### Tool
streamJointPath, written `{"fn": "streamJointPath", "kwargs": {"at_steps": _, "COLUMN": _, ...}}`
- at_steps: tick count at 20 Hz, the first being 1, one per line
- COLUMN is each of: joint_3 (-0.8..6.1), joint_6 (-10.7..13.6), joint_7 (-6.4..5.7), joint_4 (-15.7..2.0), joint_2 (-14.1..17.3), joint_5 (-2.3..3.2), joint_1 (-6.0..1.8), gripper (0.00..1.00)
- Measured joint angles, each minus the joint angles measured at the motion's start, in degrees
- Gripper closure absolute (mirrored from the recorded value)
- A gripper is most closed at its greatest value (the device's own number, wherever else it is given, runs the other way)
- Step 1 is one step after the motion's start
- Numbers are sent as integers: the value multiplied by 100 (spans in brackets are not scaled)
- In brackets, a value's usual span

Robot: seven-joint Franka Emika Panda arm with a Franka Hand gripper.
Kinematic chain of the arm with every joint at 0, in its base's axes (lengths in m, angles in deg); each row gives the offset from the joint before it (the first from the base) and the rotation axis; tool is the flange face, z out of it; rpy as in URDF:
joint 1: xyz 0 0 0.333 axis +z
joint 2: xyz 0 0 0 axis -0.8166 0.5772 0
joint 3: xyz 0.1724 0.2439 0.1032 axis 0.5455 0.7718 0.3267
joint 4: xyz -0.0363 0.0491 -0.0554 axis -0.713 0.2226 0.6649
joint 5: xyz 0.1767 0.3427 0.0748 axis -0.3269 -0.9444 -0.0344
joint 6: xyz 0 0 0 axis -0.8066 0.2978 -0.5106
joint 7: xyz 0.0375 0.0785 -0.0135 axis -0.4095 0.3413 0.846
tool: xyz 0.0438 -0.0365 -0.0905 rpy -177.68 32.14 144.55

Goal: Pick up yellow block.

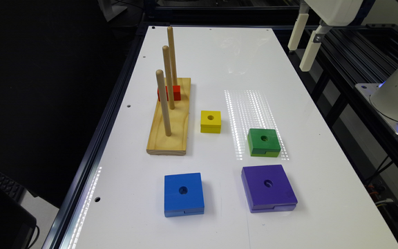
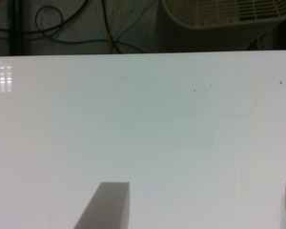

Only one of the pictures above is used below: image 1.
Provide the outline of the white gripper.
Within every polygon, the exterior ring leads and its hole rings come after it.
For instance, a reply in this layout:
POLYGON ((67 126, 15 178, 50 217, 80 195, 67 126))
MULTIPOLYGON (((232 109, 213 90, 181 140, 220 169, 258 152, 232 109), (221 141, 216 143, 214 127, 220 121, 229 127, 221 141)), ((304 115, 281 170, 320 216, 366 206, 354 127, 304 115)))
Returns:
POLYGON ((317 29, 310 36, 299 65, 301 71, 310 71, 321 47, 321 42, 332 26, 347 26, 350 24, 356 17, 362 3, 363 0, 305 0, 305 3, 300 4, 298 17, 287 45, 289 51, 295 51, 298 48, 309 18, 310 8, 322 19, 317 29))

